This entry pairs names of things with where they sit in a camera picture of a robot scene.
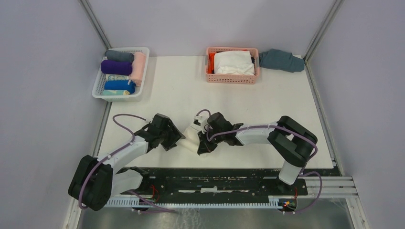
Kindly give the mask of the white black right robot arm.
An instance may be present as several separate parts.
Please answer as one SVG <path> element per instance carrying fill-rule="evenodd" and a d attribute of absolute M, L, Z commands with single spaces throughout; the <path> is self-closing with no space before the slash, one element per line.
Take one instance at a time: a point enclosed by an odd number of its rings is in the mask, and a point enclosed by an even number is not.
<path fill-rule="evenodd" d="M 199 155 L 214 151 L 220 143 L 273 146 L 284 159 L 276 181 L 276 189 L 282 195 L 295 189 L 296 179 L 318 151 L 317 137 L 289 116 L 269 124 L 248 125 L 232 124 L 217 112 L 209 117 L 195 116 L 193 126 L 197 128 Z"/>

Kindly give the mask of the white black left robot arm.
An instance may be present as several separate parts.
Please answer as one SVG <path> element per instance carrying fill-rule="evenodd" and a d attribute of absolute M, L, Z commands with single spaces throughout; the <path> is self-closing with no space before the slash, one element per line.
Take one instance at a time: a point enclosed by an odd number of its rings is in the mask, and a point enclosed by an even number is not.
<path fill-rule="evenodd" d="M 68 194 L 78 200 L 80 209 L 98 211 L 111 197 L 124 192 L 147 193 L 149 173 L 138 167 L 128 167 L 128 163 L 158 146 L 168 151 L 185 138 L 173 121 L 163 114 L 154 115 L 136 132 L 115 123 L 130 133 L 130 139 L 105 156 L 86 155 L 80 160 L 68 189 Z"/>

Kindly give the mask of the purple towel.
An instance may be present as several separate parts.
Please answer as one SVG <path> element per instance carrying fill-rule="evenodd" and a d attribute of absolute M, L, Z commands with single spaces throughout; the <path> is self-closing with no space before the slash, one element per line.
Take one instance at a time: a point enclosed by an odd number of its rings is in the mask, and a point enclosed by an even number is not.
<path fill-rule="evenodd" d="M 103 60 L 100 65 L 101 71 L 106 74 L 130 75 L 132 64 L 130 62 L 116 62 Z"/>

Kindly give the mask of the cream towel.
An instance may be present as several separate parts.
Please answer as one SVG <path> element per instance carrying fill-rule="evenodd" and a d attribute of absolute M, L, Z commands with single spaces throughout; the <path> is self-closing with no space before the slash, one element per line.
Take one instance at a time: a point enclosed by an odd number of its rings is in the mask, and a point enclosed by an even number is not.
<path fill-rule="evenodd" d="M 184 139 L 180 139 L 177 144 L 187 148 L 193 153 L 196 153 L 198 155 L 210 153 L 211 150 L 206 149 L 206 150 L 200 150 L 199 147 L 202 145 L 200 144 L 200 137 L 198 136 L 199 132 L 202 132 L 202 139 L 205 142 L 208 142 L 208 137 L 207 137 L 207 131 L 209 129 L 209 125 L 206 121 L 203 121 L 202 124 L 190 124 L 185 131 L 182 133 L 184 135 Z"/>

